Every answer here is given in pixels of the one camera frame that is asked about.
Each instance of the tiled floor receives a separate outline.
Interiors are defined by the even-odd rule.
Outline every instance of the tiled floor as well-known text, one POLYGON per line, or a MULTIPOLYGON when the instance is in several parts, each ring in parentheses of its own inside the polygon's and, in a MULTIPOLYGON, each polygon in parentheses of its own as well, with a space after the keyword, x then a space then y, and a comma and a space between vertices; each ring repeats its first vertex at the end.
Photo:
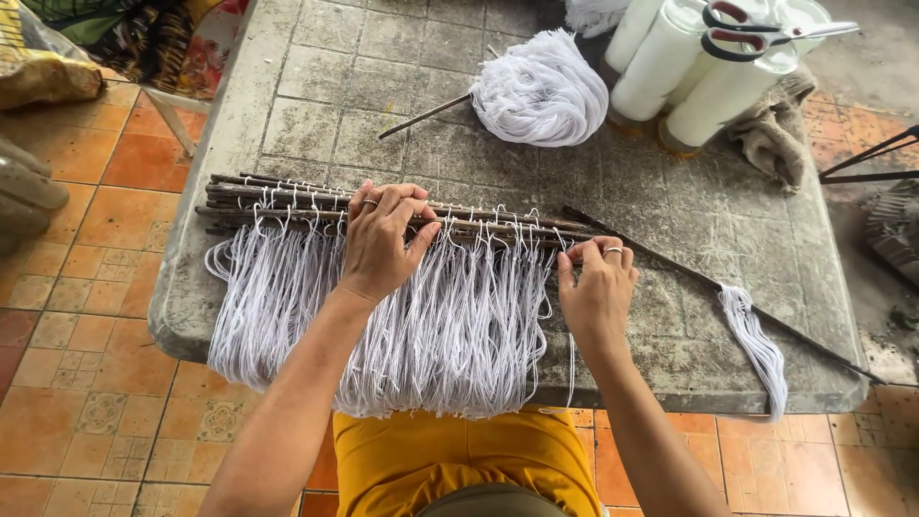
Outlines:
MULTIPOLYGON (((824 168, 905 123, 827 94, 807 114, 824 168)), ((198 138, 204 117, 182 118, 198 138)), ((0 515, 190 517, 258 396, 165 356, 147 331, 188 161, 127 83, 109 82, 98 102, 22 110, 6 123, 17 130, 0 131, 48 160, 71 201, 47 234, 0 260, 0 515)), ((611 515, 640 516, 606 412, 574 416, 611 515)), ((916 390, 878 388, 857 413, 775 426, 670 419, 735 512, 919 516, 916 390)), ((334 514, 329 440, 306 488, 291 515, 334 514)))

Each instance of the cloth rag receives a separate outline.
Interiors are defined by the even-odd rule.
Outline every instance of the cloth rag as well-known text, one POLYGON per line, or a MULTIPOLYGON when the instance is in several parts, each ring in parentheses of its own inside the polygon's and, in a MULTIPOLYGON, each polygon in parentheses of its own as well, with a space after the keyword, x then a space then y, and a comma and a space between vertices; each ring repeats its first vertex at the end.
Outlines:
POLYGON ((811 162, 801 105, 817 88, 817 79, 803 63, 786 75, 759 102, 737 117, 728 138, 743 143, 743 155, 785 190, 797 192, 811 162))

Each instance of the woman's right hand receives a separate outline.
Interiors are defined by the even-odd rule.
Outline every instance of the woman's right hand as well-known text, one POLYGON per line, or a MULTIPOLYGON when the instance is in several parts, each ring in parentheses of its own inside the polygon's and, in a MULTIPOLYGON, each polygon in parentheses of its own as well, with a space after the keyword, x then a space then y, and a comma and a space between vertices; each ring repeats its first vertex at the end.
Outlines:
POLYGON ((597 236, 559 253, 562 313, 588 367, 594 359, 619 357, 622 352, 629 356, 626 320, 639 275, 632 267, 633 258, 632 250, 611 236, 597 236), (573 262, 577 259, 583 259, 584 265, 575 283, 573 262))

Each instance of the scissors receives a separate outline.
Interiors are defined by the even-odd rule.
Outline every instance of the scissors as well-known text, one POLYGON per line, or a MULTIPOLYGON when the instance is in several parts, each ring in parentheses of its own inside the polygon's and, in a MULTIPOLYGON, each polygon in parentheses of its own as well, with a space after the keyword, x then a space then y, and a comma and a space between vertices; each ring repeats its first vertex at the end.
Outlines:
POLYGON ((785 29, 781 25, 764 23, 754 20, 742 8, 719 0, 712 2, 702 9, 702 20, 710 27, 702 35, 702 48, 709 55, 732 61, 735 63, 750 63, 763 57, 769 47, 783 45, 799 38, 824 38, 859 30, 857 23, 852 21, 839 21, 822 23, 812 27, 793 27, 785 29), (715 16, 719 12, 736 20, 728 23, 715 16), (725 49, 715 43, 725 41, 729 43, 746 43, 741 45, 743 50, 734 51, 725 49))

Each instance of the concrete table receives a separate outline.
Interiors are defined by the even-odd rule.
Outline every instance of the concrete table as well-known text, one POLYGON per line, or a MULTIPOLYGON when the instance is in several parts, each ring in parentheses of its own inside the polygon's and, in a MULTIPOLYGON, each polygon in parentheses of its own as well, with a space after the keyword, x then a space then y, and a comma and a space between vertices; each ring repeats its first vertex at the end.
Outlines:
MULTIPOLYGON (((539 149, 488 133, 457 106, 384 141, 377 134, 461 95, 487 46, 502 52, 556 23, 563 3, 522 0, 259 0, 218 91, 165 252, 150 327, 179 359, 204 362, 224 285, 203 267, 207 222, 193 212, 210 175, 255 171, 356 187, 413 181, 436 200, 556 213, 578 205, 654 249, 748 288, 766 310, 864 364, 823 197, 814 178, 786 195, 736 148, 680 161, 603 128, 577 147, 539 149)), ((756 413, 766 394, 712 293, 637 258, 632 354, 670 411, 756 413)), ((567 335, 547 321, 536 401, 564 404, 567 335)), ((789 412, 847 411, 864 379, 769 329, 785 353, 789 412)), ((574 406, 602 404, 578 360, 574 406)))

